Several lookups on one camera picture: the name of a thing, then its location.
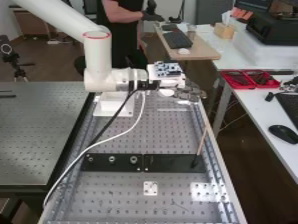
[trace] keyboard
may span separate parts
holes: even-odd
[[[170,24],[170,25],[164,25],[161,28],[164,31],[174,31],[178,29],[178,26],[176,24]]]
[[[298,94],[277,94],[277,99],[282,105],[283,110],[286,111],[287,116],[291,119],[297,129],[298,129]]]
[[[164,34],[170,49],[190,48],[193,42],[182,31],[169,32]]]

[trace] red case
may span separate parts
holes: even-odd
[[[271,75],[267,72],[265,72],[262,70],[244,70],[244,72],[248,75],[248,77],[252,79],[252,81],[254,82],[257,88],[261,88],[261,89],[279,88],[281,83],[271,77]],[[265,77],[266,79],[269,79],[271,77],[273,80],[267,81],[267,83],[265,85],[261,85],[254,81],[249,72],[259,72],[259,73],[262,73],[262,77]]]
[[[229,74],[232,72],[241,73],[240,76],[245,78],[245,80],[248,81],[248,85],[242,85],[240,82],[237,82],[234,80],[234,77],[237,75]],[[256,82],[249,78],[249,76],[245,74],[245,72],[242,72],[240,70],[225,70],[221,72],[221,75],[222,75],[224,79],[226,80],[226,82],[230,84],[232,88],[234,88],[234,89],[256,89]]]

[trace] black box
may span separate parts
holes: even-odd
[[[298,46],[298,14],[254,13],[246,29],[263,44]]]

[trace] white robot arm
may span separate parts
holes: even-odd
[[[88,92],[129,92],[136,89],[184,87],[184,76],[160,77],[153,69],[154,65],[148,66],[149,75],[140,69],[112,69],[109,29],[95,24],[61,0],[13,1],[84,44],[87,59],[84,81]]]

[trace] cable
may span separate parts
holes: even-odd
[[[118,114],[120,114],[120,112],[122,111],[124,106],[126,105],[126,103],[128,103],[130,97],[133,96],[133,94],[134,94],[137,91],[138,91],[138,90],[134,90],[133,92],[129,93],[129,95],[128,95],[128,97],[126,97],[126,99],[125,99],[125,101],[124,101],[121,107],[118,108],[118,110],[117,110],[117,112],[114,113],[113,117],[110,118],[109,122],[107,123],[107,125],[105,125],[104,128],[101,129],[100,133],[96,135],[95,139],[91,141],[88,147],[89,147],[91,145],[93,145],[93,144],[99,141],[100,137],[101,137],[103,134],[105,133],[105,131],[107,131],[107,129],[109,128],[110,124],[113,123],[114,119],[118,117]]]
[[[96,138],[100,136],[101,133],[105,132],[105,130],[107,130],[107,128],[109,127],[109,125],[112,124],[113,120],[114,120],[116,117],[118,116],[118,113],[121,112],[121,110],[122,110],[122,108],[124,108],[124,106],[125,106],[125,104],[126,104],[126,102],[128,102],[130,96],[132,96],[134,93],[136,93],[136,91],[133,91],[133,92],[129,94],[126,100],[124,101],[122,106],[120,107],[120,109],[118,109],[118,111],[116,112],[113,118],[109,120],[108,124],[107,124],[105,127],[103,128],[103,130],[101,130],[101,132],[99,133],[99,135],[96,136]],[[136,120],[133,126],[132,126],[125,132],[120,133],[118,135],[116,135],[116,136],[113,136],[113,137],[110,137],[110,138],[108,138],[108,139],[105,139],[105,140],[103,140],[103,141],[100,141],[100,142],[92,144],[92,145],[91,145],[91,146],[89,146],[89,147],[80,153],[80,155],[77,156],[77,158],[73,160],[73,162],[71,163],[71,165],[68,166],[68,168],[67,168],[65,171],[63,172],[61,176],[59,177],[57,181],[55,182],[55,184],[53,184],[53,186],[52,186],[52,188],[51,188],[51,190],[49,190],[49,192],[48,192],[48,194],[47,194],[47,197],[45,197],[45,199],[44,199],[44,204],[43,204],[43,207],[44,207],[44,208],[45,208],[45,205],[47,205],[47,203],[48,203],[49,197],[52,196],[53,191],[56,190],[56,188],[57,188],[60,182],[63,181],[63,179],[64,179],[65,176],[68,175],[69,171],[72,170],[73,166],[77,164],[77,162],[80,161],[80,159],[83,158],[83,156],[85,155],[85,153],[87,153],[91,149],[93,149],[96,146],[99,146],[99,145],[101,145],[101,144],[104,144],[104,143],[107,143],[107,142],[114,140],[116,138],[121,137],[122,135],[128,134],[128,133],[134,129],[134,127],[137,126],[138,121],[141,120],[141,117],[142,117],[144,108],[145,108],[145,101],[146,101],[145,92],[142,92],[141,95],[142,95],[142,106],[141,106],[141,110],[140,110],[138,118],[137,118],[137,120]]]
[[[226,129],[232,124],[234,124],[241,118],[244,118],[248,114],[245,113],[242,116],[240,116],[237,119],[234,119],[220,131]]]

